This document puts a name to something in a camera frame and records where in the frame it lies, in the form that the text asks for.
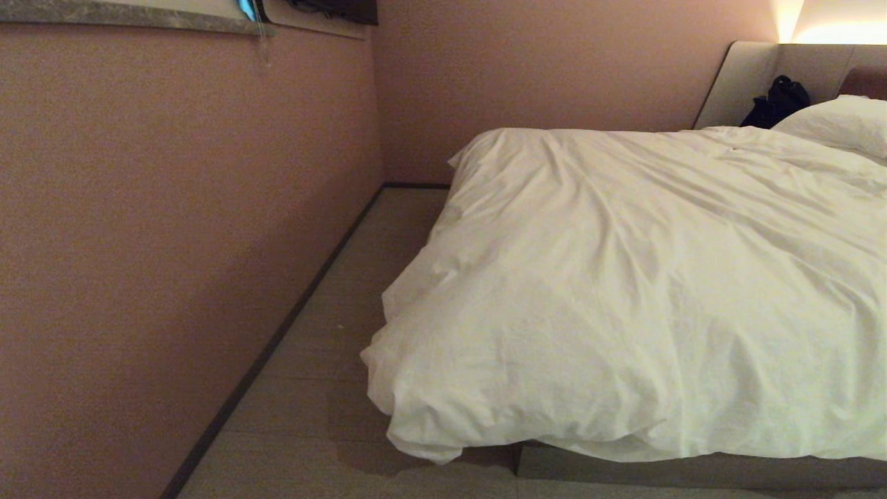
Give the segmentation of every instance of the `white pillow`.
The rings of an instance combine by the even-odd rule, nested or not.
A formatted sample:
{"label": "white pillow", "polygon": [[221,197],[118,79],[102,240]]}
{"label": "white pillow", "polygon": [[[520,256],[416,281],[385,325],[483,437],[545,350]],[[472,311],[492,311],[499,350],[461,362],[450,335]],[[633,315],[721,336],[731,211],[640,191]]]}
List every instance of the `white pillow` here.
{"label": "white pillow", "polygon": [[841,95],[805,107],[773,127],[830,147],[887,158],[887,100]]}

